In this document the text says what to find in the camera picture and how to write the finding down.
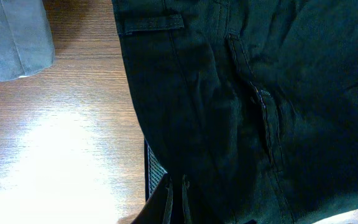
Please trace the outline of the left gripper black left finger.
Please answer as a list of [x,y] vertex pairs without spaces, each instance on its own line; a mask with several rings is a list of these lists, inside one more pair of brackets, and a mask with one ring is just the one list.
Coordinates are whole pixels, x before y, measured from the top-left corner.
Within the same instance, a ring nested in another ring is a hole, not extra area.
[[151,197],[131,224],[170,224],[173,207],[173,184],[164,174]]

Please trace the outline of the black shorts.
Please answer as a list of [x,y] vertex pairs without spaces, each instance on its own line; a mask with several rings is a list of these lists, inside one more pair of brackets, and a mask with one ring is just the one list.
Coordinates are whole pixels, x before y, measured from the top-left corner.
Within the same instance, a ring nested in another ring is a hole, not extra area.
[[358,209],[358,0],[114,1],[170,223],[314,223]]

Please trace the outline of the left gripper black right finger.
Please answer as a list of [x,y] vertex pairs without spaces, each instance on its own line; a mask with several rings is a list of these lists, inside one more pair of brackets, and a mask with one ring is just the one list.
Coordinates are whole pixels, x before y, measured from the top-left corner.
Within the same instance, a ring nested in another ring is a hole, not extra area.
[[191,210],[188,200],[188,188],[189,188],[189,182],[187,181],[186,175],[183,175],[182,182],[181,182],[183,217],[184,217],[185,224],[192,224],[193,221],[191,218]]

